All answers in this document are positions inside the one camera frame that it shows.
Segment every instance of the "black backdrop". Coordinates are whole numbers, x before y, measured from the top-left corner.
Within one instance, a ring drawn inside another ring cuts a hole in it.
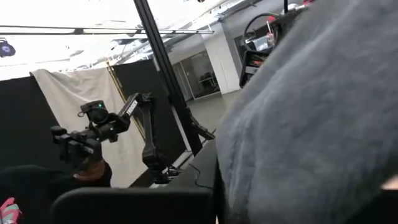
[[[58,159],[50,127],[58,125],[34,77],[0,82],[0,169],[33,164],[70,171]]]
[[[153,61],[142,60],[134,63],[114,66],[124,96],[134,93],[152,93],[156,98],[155,128],[156,139],[162,153],[172,163],[186,150],[181,132],[174,118],[164,82],[157,72]],[[133,184],[134,187],[148,187],[152,176],[147,170]]]

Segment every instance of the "white column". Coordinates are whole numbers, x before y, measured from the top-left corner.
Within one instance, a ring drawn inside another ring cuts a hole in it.
[[[239,90],[239,74],[236,71],[223,26],[218,23],[211,28],[215,31],[214,34],[202,34],[201,36],[221,94]]]

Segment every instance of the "black cable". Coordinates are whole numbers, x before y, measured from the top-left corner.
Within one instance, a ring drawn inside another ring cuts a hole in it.
[[[285,11],[285,14],[287,14],[289,12],[288,0],[284,0],[284,11]]]
[[[197,176],[195,177],[195,185],[198,186],[198,187],[204,187],[204,188],[206,188],[206,189],[213,190],[212,187],[208,187],[208,186],[204,186],[204,185],[198,184],[198,178],[199,178],[199,176],[200,176],[200,170],[199,170],[198,168],[196,168],[196,167],[195,167],[194,165],[192,165],[192,164],[188,164],[188,165],[189,165],[190,167],[192,167],[193,169],[195,169],[195,170],[198,172]]]
[[[257,20],[258,18],[260,18],[260,17],[265,17],[265,16],[278,17],[279,15],[278,15],[278,14],[275,14],[275,13],[266,12],[266,13],[262,13],[262,14],[260,14],[260,15],[257,15],[256,17],[254,17],[253,19],[250,20],[250,22],[249,22],[248,25],[246,26],[245,30],[243,31],[243,35],[242,35],[242,42],[243,42],[244,47],[245,47],[247,50],[253,50],[253,49],[251,49],[251,48],[248,46],[248,44],[247,44],[246,41],[245,41],[245,40],[246,40],[246,37],[247,37],[247,34],[248,34],[248,29],[250,28],[250,25],[251,25],[255,20]]]

